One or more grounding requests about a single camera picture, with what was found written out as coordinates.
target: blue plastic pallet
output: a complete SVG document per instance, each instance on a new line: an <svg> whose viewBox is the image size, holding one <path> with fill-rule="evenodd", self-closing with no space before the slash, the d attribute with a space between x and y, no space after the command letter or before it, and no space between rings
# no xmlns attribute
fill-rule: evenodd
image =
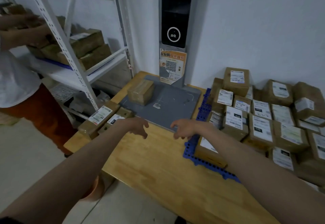
<svg viewBox="0 0 325 224"><path fill-rule="evenodd" d="M196 117L196 120L198 120L198 121L206 121L206 119L209 116L209 113L211 111L211 105L207 104L207 100L210 95L210 92L211 92L211 89L208 88L206 90L205 94L203 95L204 98L203 98L201 107L199 107L199 113ZM216 165L213 165L209 162L206 162L206 161L201 160L194 156L195 147L198 144L199 138L200 138L199 135L194 135L189 141L185 142L185 150L183 153L183 157L188 158L191 161L193 161L195 166L202 165L202 166L206 167L207 169L210 169L214 172L220 173L225 180L232 179L232 180L240 183L240 180L237 178L236 175L226 171L225 169L222 169Z"/></svg>

